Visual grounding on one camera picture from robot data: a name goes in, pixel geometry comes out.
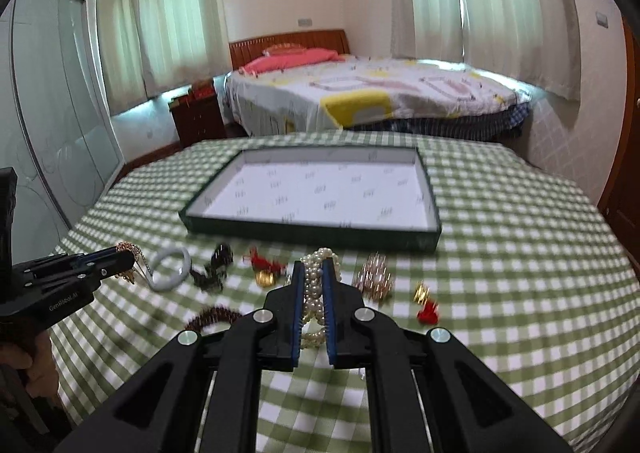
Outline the person's left hand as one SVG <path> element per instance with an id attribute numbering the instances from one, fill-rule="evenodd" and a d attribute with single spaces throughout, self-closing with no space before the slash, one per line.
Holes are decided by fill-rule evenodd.
<path id="1" fill-rule="evenodd" d="M 61 400 L 58 396 L 60 375 L 53 357 L 50 331 L 47 329 L 38 334 L 28 348 L 29 351 L 15 343 L 8 341 L 2 343 L 1 365 L 25 372 L 27 378 L 25 389 L 32 398 L 42 398 L 52 407 L 60 407 Z"/>

